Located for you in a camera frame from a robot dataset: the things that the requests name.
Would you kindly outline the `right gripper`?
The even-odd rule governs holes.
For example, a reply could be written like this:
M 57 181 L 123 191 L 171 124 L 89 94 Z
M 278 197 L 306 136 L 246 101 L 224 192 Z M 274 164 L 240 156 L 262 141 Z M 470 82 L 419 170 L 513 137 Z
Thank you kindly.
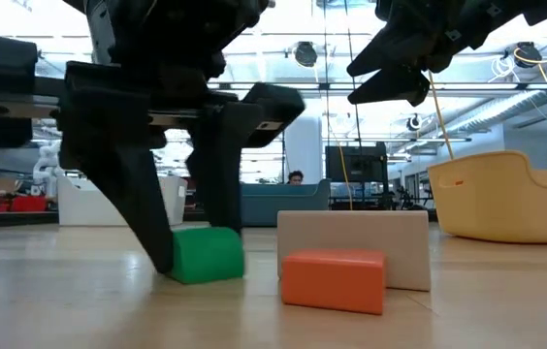
M 386 25 L 347 66 L 350 76 L 374 74 L 347 100 L 422 104 L 430 90 L 421 71 L 445 70 L 459 52 L 483 46 L 517 16 L 529 26 L 547 19 L 547 0 L 386 0 Z

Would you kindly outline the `large green rounded block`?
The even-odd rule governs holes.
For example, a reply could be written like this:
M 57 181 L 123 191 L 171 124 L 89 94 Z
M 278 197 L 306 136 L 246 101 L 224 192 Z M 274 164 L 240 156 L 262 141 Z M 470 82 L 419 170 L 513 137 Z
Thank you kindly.
M 174 232 L 170 276 L 182 284 L 243 278 L 245 261 L 240 236 L 230 228 L 205 227 Z

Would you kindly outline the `white plastic bin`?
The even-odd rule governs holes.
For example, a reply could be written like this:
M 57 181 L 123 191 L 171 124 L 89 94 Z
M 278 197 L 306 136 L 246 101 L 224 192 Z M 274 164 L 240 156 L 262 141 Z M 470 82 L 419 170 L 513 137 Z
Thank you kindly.
M 171 226 L 183 222 L 187 181 L 178 176 L 159 178 Z M 61 226 L 126 227 L 113 204 L 88 179 L 61 176 L 57 180 L 59 224 Z

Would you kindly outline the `blue-grey plastic bin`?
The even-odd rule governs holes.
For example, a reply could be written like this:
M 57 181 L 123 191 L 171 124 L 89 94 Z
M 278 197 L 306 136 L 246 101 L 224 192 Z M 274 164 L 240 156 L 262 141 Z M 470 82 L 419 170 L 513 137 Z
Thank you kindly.
M 244 227 L 275 227 L 282 210 L 328 210 L 331 181 L 316 184 L 243 184 L 241 222 Z

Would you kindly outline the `white robot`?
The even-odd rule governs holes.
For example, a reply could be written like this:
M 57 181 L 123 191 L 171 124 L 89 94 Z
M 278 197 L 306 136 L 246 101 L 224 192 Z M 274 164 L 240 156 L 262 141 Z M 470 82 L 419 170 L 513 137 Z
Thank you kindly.
M 55 199 L 57 196 L 57 180 L 64 174 L 59 165 L 61 141 L 54 141 L 39 148 L 40 157 L 33 167 L 32 175 L 35 185 L 45 185 L 45 196 Z

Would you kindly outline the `long ceiling light strip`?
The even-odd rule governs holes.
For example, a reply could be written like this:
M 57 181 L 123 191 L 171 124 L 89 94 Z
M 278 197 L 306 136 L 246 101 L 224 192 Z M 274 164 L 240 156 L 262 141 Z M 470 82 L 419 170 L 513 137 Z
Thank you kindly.
M 247 90 L 253 82 L 210 82 L 209 88 L 222 90 Z M 352 83 L 283 83 L 275 82 L 274 85 L 297 88 L 300 90 L 352 90 L 361 87 L 361 84 Z M 462 83 L 462 82 L 436 82 L 434 87 L 437 91 L 524 91 L 524 90 L 547 90 L 547 82 L 508 82 L 508 83 Z

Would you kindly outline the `white pillar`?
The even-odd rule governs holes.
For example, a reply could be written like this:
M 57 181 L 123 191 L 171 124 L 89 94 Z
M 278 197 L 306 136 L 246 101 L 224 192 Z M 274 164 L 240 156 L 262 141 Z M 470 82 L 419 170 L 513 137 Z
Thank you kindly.
M 304 184 L 316 184 L 322 178 L 321 137 L 319 116 L 300 116 L 285 131 L 288 170 L 301 171 L 304 174 Z

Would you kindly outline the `red crate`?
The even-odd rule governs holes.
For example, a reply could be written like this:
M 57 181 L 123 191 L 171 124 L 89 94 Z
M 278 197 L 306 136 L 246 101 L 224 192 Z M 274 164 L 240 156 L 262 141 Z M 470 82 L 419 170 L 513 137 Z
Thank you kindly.
M 47 199 L 41 196 L 16 196 L 11 199 L 11 212 L 43 212 L 47 210 Z

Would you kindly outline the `black monitor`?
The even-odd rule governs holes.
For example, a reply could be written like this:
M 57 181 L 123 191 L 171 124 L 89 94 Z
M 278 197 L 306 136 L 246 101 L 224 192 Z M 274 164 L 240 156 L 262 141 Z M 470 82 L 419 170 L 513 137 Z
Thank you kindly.
M 386 183 L 387 151 L 385 143 L 367 146 L 325 147 L 326 177 L 332 182 Z

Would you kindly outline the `large beige block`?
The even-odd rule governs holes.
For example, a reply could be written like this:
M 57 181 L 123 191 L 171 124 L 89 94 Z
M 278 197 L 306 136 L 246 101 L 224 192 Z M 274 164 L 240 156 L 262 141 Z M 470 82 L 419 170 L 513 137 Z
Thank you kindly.
M 424 210 L 281 211 L 276 226 L 277 274 L 299 249 L 376 249 L 386 256 L 386 286 L 432 289 L 429 219 Z

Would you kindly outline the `orange rectangular block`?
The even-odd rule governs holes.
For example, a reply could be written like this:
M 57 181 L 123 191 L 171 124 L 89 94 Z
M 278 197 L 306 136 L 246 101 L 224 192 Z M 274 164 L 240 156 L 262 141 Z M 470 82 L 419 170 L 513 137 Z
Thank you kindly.
M 374 249 L 300 249 L 281 262 L 286 304 L 380 315 L 386 258 Z

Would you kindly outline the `yellow plastic bin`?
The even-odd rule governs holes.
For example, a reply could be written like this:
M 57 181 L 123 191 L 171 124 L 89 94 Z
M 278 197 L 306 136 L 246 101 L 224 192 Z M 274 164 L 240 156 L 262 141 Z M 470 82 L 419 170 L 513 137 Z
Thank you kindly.
M 547 170 L 503 150 L 427 168 L 438 223 L 460 238 L 547 244 Z

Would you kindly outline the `silver ventilation duct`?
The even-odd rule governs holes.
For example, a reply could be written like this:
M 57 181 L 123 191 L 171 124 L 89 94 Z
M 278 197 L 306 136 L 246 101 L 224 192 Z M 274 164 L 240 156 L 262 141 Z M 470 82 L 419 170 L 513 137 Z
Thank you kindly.
M 447 132 L 465 130 L 475 132 L 492 126 L 495 123 L 515 117 L 523 112 L 531 111 L 534 107 L 547 104 L 547 89 L 531 89 L 531 86 L 545 84 L 545 81 L 523 82 L 525 89 L 518 89 L 514 95 L 491 99 L 474 107 L 470 111 L 460 113 L 452 121 L 445 124 Z

